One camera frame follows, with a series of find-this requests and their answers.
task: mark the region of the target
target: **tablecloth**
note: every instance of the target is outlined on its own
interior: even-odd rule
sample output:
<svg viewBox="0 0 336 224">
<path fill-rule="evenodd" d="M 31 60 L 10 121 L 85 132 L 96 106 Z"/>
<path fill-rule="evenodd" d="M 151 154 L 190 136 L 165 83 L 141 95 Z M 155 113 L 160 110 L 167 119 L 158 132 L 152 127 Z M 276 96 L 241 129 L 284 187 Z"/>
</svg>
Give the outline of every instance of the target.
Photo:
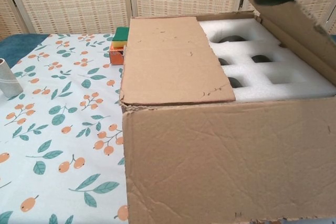
<svg viewBox="0 0 336 224">
<path fill-rule="evenodd" d="M 112 34 L 50 35 L 0 93 L 0 224 L 126 223 L 122 67 Z"/>
</svg>

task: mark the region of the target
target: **dark round object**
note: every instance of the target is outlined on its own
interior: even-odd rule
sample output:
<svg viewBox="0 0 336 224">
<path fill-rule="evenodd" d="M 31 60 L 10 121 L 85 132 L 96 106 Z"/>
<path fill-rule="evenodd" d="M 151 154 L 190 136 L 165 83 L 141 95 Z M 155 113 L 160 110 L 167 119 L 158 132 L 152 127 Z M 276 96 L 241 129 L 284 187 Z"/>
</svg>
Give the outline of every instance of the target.
<svg viewBox="0 0 336 224">
<path fill-rule="evenodd" d="M 224 43 L 224 42 L 238 42 L 238 41 L 246 41 L 243 37 L 239 35 L 231 35 L 227 36 L 223 39 L 221 39 L 218 43 Z"/>
<path fill-rule="evenodd" d="M 262 62 L 272 62 L 267 56 L 265 55 L 255 55 L 252 57 L 252 60 L 255 63 L 262 63 Z"/>
<path fill-rule="evenodd" d="M 243 87 L 243 85 L 240 84 L 240 82 L 236 78 L 229 77 L 229 81 L 230 81 L 231 87 L 234 89 Z"/>
<path fill-rule="evenodd" d="M 226 65 L 229 65 L 229 63 L 227 63 L 226 60 L 222 59 L 222 58 L 218 58 L 218 61 L 220 63 L 221 66 L 226 66 Z"/>
</svg>

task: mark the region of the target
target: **orange box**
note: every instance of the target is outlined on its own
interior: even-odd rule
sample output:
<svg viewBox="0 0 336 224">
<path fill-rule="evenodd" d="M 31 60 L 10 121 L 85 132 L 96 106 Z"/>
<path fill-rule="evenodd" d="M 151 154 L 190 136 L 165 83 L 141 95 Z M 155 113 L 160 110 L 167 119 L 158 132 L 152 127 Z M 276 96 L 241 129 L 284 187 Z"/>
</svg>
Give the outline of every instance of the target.
<svg viewBox="0 0 336 224">
<path fill-rule="evenodd" d="M 124 48 L 114 48 L 111 44 L 109 54 L 110 54 L 110 62 L 112 65 L 123 65 L 124 64 L 124 56 L 123 56 Z"/>
</svg>

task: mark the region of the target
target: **paper cup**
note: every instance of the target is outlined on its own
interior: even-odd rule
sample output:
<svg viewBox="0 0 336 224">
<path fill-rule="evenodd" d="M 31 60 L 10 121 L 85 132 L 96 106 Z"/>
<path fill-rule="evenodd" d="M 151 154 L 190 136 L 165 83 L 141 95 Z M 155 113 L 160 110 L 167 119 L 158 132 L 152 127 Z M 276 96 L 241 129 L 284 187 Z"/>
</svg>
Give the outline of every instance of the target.
<svg viewBox="0 0 336 224">
<path fill-rule="evenodd" d="M 0 58 L 0 90 L 4 92 L 6 97 L 14 97 L 23 92 L 20 83 L 2 58 Z"/>
</svg>

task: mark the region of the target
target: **sponge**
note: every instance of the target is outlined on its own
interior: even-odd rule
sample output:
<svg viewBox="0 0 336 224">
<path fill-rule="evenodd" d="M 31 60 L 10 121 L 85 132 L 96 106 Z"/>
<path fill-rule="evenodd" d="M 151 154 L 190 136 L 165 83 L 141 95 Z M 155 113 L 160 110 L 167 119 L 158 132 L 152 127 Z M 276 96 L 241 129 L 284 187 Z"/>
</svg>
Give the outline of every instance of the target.
<svg viewBox="0 0 336 224">
<path fill-rule="evenodd" d="M 123 48 L 127 45 L 127 38 L 129 27 L 118 27 L 117 31 L 115 31 L 115 35 L 112 39 L 112 45 L 114 48 Z"/>
</svg>

